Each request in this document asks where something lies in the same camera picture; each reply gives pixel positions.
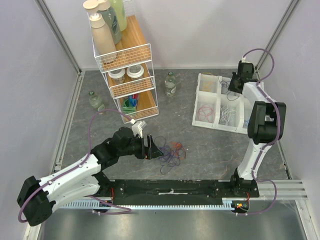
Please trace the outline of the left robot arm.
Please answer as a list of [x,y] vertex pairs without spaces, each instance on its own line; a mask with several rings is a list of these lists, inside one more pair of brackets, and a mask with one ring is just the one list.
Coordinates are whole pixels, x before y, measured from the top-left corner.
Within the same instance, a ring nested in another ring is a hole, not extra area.
[[147,135],[146,140],[147,145],[138,133],[121,127],[68,167],[40,179],[33,175],[28,177],[17,197],[20,207],[18,221],[34,227],[67,203],[95,194],[106,196],[110,191],[110,180],[103,171],[116,164],[120,157],[151,160],[163,156],[151,135]]

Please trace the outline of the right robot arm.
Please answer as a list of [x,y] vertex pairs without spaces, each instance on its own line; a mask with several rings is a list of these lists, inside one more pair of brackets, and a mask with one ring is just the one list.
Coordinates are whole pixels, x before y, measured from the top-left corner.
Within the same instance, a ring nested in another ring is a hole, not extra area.
[[258,197],[256,175],[267,151],[281,139],[287,106],[276,102],[255,79],[254,65],[242,58],[232,73],[228,89],[242,94],[252,104],[247,126],[250,138],[244,158],[231,176],[229,191],[235,197]]

